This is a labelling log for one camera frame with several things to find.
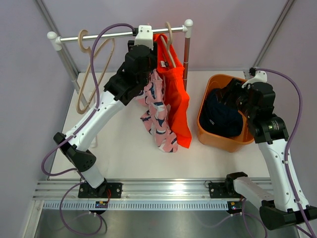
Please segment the navy blue shorts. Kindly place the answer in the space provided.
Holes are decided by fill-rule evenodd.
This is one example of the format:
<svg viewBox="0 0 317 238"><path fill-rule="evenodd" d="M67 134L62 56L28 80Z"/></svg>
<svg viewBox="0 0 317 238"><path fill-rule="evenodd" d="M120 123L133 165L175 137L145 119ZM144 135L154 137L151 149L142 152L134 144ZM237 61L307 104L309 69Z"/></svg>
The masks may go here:
<svg viewBox="0 0 317 238"><path fill-rule="evenodd" d="M199 124L208 133L227 138L239 136L243 129L242 115L220 103L216 95L218 91L219 88L211 90L204 100Z"/></svg>

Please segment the pink shark print shorts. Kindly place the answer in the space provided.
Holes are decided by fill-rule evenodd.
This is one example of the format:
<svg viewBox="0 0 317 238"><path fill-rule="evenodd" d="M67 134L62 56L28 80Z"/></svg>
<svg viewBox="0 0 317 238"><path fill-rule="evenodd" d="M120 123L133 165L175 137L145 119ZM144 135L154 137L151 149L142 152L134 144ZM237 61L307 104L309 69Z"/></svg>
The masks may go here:
<svg viewBox="0 0 317 238"><path fill-rule="evenodd" d="M135 100L147 107L140 120L147 132L154 137L158 149L165 153L177 152L177 137L169 127L168 109L164 103L164 81L156 70L152 71L148 84Z"/></svg>

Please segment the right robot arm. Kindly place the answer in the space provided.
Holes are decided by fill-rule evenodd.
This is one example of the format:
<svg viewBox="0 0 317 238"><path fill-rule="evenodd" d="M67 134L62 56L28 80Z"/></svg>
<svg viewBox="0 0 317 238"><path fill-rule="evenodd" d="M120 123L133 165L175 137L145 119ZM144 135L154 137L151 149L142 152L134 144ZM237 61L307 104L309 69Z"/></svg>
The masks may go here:
<svg viewBox="0 0 317 238"><path fill-rule="evenodd" d="M265 82L250 84L232 78L217 97L247 119L248 130L265 159L273 188L273 194L269 194L246 175L234 174L224 185L225 193L231 197L240 194L249 200L271 231L315 220L317 209L305 198L286 148L289 135L285 122L273 112L273 87Z"/></svg>

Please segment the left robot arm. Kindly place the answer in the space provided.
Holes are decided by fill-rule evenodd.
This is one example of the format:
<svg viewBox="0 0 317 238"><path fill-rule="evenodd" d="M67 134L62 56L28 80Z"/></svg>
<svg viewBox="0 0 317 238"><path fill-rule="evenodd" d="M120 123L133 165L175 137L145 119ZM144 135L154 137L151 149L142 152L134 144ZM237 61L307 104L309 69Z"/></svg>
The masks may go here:
<svg viewBox="0 0 317 238"><path fill-rule="evenodd" d="M100 173L96 156L89 151L93 139L106 123L132 99L139 96L148 84L150 73L157 67L158 47L128 42L125 60L100 94L94 107L67 133L53 137L63 155L74 165L94 197L108 193L107 180Z"/></svg>

